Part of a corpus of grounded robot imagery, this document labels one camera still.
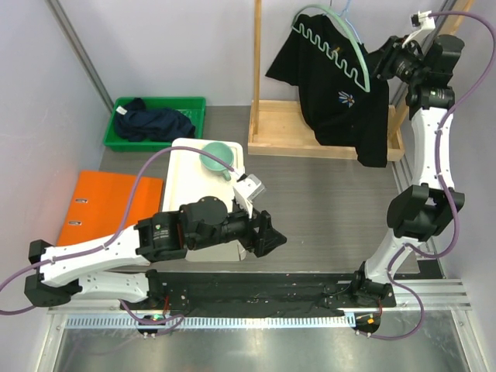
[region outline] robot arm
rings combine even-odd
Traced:
[[[51,260],[53,263],[40,267],[35,275],[26,278],[26,296],[38,307],[62,305],[73,297],[140,302],[153,297],[154,293],[162,297],[162,284],[157,282],[153,271],[134,275],[102,271],[178,260],[185,258],[188,250],[201,250],[233,240],[239,240],[257,257],[267,255],[285,244],[286,237],[272,227],[268,212],[253,208],[252,201],[260,193],[255,180],[258,181],[249,176],[235,186],[233,212],[228,213],[221,200],[207,196],[182,205],[178,211],[159,212],[139,221],[124,229],[103,250],[77,259],[57,261],[54,257],[104,246],[110,236],[73,246],[55,247],[42,240],[32,242],[30,262]]]
[[[392,295],[388,275],[393,277],[412,251],[408,244],[419,246],[432,236],[438,236],[453,219],[436,173],[436,137],[439,123],[455,102],[453,89],[448,83],[464,44],[455,36],[440,35],[424,55],[418,41],[420,36],[425,37],[432,29],[428,14],[419,13],[412,17],[412,23],[414,26],[418,23],[420,29],[411,35],[390,37],[381,47],[381,58],[372,74],[382,80],[398,77],[408,84],[406,103],[415,134],[412,186],[390,203],[387,211],[389,230],[376,253],[355,272],[355,279],[350,285],[352,294],[372,301]],[[440,137],[440,166],[456,209],[460,210],[464,194],[454,191],[449,162],[452,120],[453,115],[447,119]],[[403,246],[406,246],[405,251],[388,270]]]

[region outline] orange binder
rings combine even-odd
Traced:
[[[83,170],[79,174],[58,246],[83,243],[113,234],[119,227],[135,176]],[[164,181],[142,177],[131,204],[126,227],[160,210]]]

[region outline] green basket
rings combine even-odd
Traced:
[[[108,121],[107,132],[103,139],[103,144],[114,151],[158,151],[172,145],[171,142],[153,142],[145,139],[142,142],[130,142],[115,133],[114,117],[120,115],[115,110],[119,106],[130,103],[134,97],[121,97],[115,101],[114,111]],[[193,126],[195,126],[195,138],[203,137],[203,121],[205,119],[206,100],[203,97],[145,97],[146,108],[161,109],[168,107],[185,114]]]

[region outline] dark blue cloth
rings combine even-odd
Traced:
[[[195,137],[195,127],[191,120],[178,110],[147,110],[141,98],[134,98],[123,108],[127,113],[115,114],[114,130],[119,137],[130,142],[141,142],[146,138],[154,142],[172,142],[177,138]]]

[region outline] wooden stand base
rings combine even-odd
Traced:
[[[329,159],[357,158],[354,147],[321,146],[312,129],[305,123],[298,102],[262,101],[259,103],[258,128],[254,123],[252,105],[248,153],[281,157],[322,157]],[[389,119],[394,116],[389,106]],[[388,141],[387,159],[399,161],[405,154],[401,132]]]

